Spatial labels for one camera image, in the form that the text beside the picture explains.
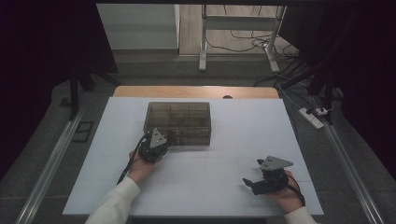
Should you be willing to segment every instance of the white tabletop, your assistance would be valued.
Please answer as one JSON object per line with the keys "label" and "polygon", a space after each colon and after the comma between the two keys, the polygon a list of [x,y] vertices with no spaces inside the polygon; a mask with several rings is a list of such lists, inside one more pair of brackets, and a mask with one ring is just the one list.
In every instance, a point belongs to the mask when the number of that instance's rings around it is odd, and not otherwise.
{"label": "white tabletop", "polygon": [[140,184],[131,215],[145,217],[268,217],[282,215],[274,202],[255,196],[242,178],[260,181],[257,159],[292,161],[291,170],[311,215],[322,215],[282,100],[109,99],[64,215],[88,215],[112,189],[129,152],[143,135],[149,102],[209,102],[208,147],[169,147],[151,176]]}

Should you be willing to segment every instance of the power strip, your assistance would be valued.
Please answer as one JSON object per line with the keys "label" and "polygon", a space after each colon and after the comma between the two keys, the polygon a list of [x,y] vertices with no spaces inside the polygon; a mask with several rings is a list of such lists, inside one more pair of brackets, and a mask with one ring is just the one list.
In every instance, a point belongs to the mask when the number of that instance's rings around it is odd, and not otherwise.
{"label": "power strip", "polygon": [[306,120],[308,120],[308,122],[310,122],[316,129],[321,129],[324,126],[322,124],[322,122],[320,122],[320,120],[318,120],[317,117],[315,117],[312,113],[307,114],[306,113],[306,108],[301,108],[301,109],[298,110],[298,112],[300,112],[300,114]]}
{"label": "power strip", "polygon": [[327,115],[327,112],[328,112],[328,110],[325,109],[325,108],[317,108],[316,111],[317,111],[317,114],[318,114],[319,116]]}

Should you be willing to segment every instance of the metal rail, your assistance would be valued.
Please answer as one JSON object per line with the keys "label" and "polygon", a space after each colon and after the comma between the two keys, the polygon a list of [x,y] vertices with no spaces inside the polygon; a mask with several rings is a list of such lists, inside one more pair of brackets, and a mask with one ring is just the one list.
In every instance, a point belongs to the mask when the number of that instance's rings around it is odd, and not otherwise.
{"label": "metal rail", "polygon": [[82,118],[82,115],[85,112],[86,104],[89,100],[90,94],[84,93],[82,94],[82,101],[80,105],[80,110],[78,111],[74,120],[69,120],[64,127],[64,131],[61,134],[61,137],[58,140],[58,143],[55,145],[55,148],[52,150],[51,155],[41,172],[40,177],[35,182],[35,186],[32,189],[32,192],[29,195],[29,198],[26,200],[25,205],[23,206],[20,214],[18,215],[16,224],[30,224],[35,218],[35,214],[43,201],[45,194],[50,186],[52,178],[54,177],[59,164],[64,157],[64,153],[67,150],[67,147],[70,143],[70,140],[75,132],[79,121]]}
{"label": "metal rail", "polygon": [[[318,108],[318,104],[315,101],[315,98],[310,98],[311,101],[314,103],[314,106]],[[328,122],[324,122],[324,130],[332,143],[334,152],[337,155],[338,160],[340,161],[352,188],[355,190],[358,199],[361,202],[361,207],[363,208],[364,213],[366,214],[370,223],[385,224],[384,219],[382,218],[378,208],[376,207],[375,201],[373,200],[369,190],[365,186],[358,171],[353,165],[352,160],[349,158],[347,151],[342,141],[338,137],[336,130]]]}

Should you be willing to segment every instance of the black cable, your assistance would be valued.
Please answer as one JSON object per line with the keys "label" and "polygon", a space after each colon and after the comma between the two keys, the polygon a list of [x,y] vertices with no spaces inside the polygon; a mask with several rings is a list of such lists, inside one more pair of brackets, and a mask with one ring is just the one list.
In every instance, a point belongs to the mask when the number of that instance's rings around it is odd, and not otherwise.
{"label": "black cable", "polygon": [[291,186],[291,185],[289,185],[289,184],[286,184],[285,187],[288,188],[288,189],[290,189],[290,190],[293,191],[294,193],[296,193],[297,196],[298,196],[298,198],[299,198],[300,201],[301,201],[301,204],[302,204],[303,206],[305,206],[305,198],[304,198],[304,195],[303,195],[299,190],[295,189],[293,186]]}
{"label": "black cable", "polygon": [[213,45],[211,45],[210,43],[209,43],[209,41],[206,39],[206,43],[210,46],[210,47],[212,47],[212,48],[214,48],[214,49],[226,49],[226,50],[229,50],[229,51],[233,51],[233,52],[245,52],[245,51],[249,51],[249,50],[251,50],[251,49],[255,49],[257,46],[253,46],[252,48],[250,48],[250,49],[240,49],[240,50],[238,50],[238,49],[227,49],[227,48],[224,48],[224,47],[219,47],[219,46],[213,46]]}
{"label": "black cable", "polygon": [[[304,64],[304,61],[301,61],[300,63],[297,64],[297,66],[293,67],[284,77],[289,77],[291,75],[294,75],[295,70],[297,70],[301,65]],[[280,81],[281,77],[279,77],[273,84],[273,88],[276,88],[276,83]]]}
{"label": "black cable", "polygon": [[283,69],[282,71],[278,72],[277,74],[280,75],[280,74],[286,72],[286,70],[288,70],[291,67],[291,65],[294,64],[296,61],[297,61],[297,58],[295,58],[291,63],[289,63],[289,65],[285,69]]}
{"label": "black cable", "polygon": [[303,194],[301,193],[301,191],[300,191],[300,185],[297,183],[297,181],[296,181],[291,175],[287,175],[287,176],[288,176],[289,178],[291,178],[291,179],[296,183],[298,189],[296,189],[295,187],[293,187],[293,186],[290,185],[289,183],[287,183],[287,184],[285,185],[285,187],[288,188],[288,189],[290,189],[291,191],[293,191],[295,194],[297,194],[298,198],[299,198],[300,201],[301,201],[301,204],[302,204],[303,206],[305,206],[305,197],[304,197],[304,195],[303,195]]}
{"label": "black cable", "polygon": [[266,80],[273,79],[273,78],[276,78],[276,76],[273,76],[273,77],[265,77],[265,78],[263,78],[263,79],[261,79],[261,80],[258,80],[258,81],[256,81],[256,82],[253,84],[253,87],[257,87],[257,85],[258,85],[259,83],[264,82],[264,81],[266,81]]}
{"label": "black cable", "polygon": [[145,140],[148,136],[149,136],[149,134],[145,134],[140,138],[139,142],[136,145],[136,148],[134,149],[134,153],[132,154],[131,159],[129,159],[128,164],[126,165],[125,169],[122,171],[122,174],[119,178],[119,181],[117,182],[117,185],[123,180],[123,178],[126,176],[126,174],[128,174],[128,171],[131,168],[132,164],[134,164],[136,161],[138,161],[140,159],[139,158],[134,161],[134,156],[136,155],[136,152],[139,149],[140,145],[142,144],[143,140]]}
{"label": "black cable", "polygon": [[297,74],[303,72],[307,66],[308,66],[308,65],[305,64],[302,68],[300,68],[300,70],[289,73],[289,74],[288,74],[288,77],[293,77],[294,75],[297,75]]}
{"label": "black cable", "polygon": [[251,41],[251,44],[256,47],[265,48],[268,46],[269,42],[268,39],[255,38],[253,41]]}
{"label": "black cable", "polygon": [[312,108],[315,108],[314,105],[311,104],[311,102],[309,102],[308,100],[306,100],[300,93],[297,93],[295,91],[291,91],[290,89],[288,89],[289,92],[299,96],[301,99],[303,99],[307,104],[311,105]]}
{"label": "black cable", "polygon": [[[224,14],[225,14],[225,16],[228,16],[228,15],[227,15],[227,9],[225,8],[225,5],[223,5],[223,8],[224,8]],[[260,16],[261,11],[262,11],[262,6],[260,6],[259,14],[257,15],[257,17]],[[238,39],[260,39],[260,37],[271,36],[271,35],[257,35],[257,36],[254,36],[254,35],[253,35],[253,32],[254,32],[254,31],[251,31],[250,36],[236,36],[236,35],[233,34],[233,31],[230,30],[231,36],[234,37],[234,38],[238,38]]]}
{"label": "black cable", "polygon": [[288,176],[290,179],[292,179],[292,180],[296,183],[297,188],[298,188],[298,191],[301,191],[301,190],[300,190],[300,185],[298,184],[297,180],[294,179],[294,177],[292,177],[291,175],[286,175],[286,176]]}
{"label": "black cable", "polygon": [[279,52],[277,52],[275,45],[274,45],[274,51],[275,51],[275,56],[280,60],[289,60],[289,59],[300,58],[300,55],[287,55],[285,53],[280,54]]}
{"label": "black cable", "polygon": [[299,106],[299,105],[297,105],[296,103],[294,103],[294,101],[292,101],[292,100],[289,98],[289,96],[288,96],[280,87],[279,87],[279,89],[280,89],[281,93],[284,94],[285,97],[286,97],[293,105],[295,105],[295,106],[296,106],[297,108],[299,108],[299,109],[302,108],[301,106]]}
{"label": "black cable", "polygon": [[286,89],[304,79],[307,79],[309,77],[311,77],[312,75],[314,75],[315,73],[317,73],[320,70],[323,70],[324,68],[326,68],[327,64],[326,62],[320,62],[319,64],[315,65],[314,67],[309,68],[309,70],[307,71],[303,71],[301,74],[299,74],[297,77],[294,77],[293,79],[282,83],[282,88]]}
{"label": "black cable", "polygon": [[292,44],[287,45],[285,48],[282,49],[282,53],[283,55],[285,55],[286,57],[291,56],[294,57],[295,55],[288,55],[287,53],[285,53],[285,49],[290,48],[292,46]]}

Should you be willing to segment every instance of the white sleeve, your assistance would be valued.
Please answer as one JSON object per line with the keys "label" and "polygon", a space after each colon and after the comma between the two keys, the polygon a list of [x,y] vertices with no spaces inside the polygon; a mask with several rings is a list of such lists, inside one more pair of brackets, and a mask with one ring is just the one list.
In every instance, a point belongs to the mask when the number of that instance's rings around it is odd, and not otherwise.
{"label": "white sleeve", "polygon": [[301,207],[285,215],[288,224],[317,224],[308,213],[306,207]]}
{"label": "white sleeve", "polygon": [[131,212],[131,202],[139,192],[136,183],[126,176],[102,198],[86,223],[124,224]]}

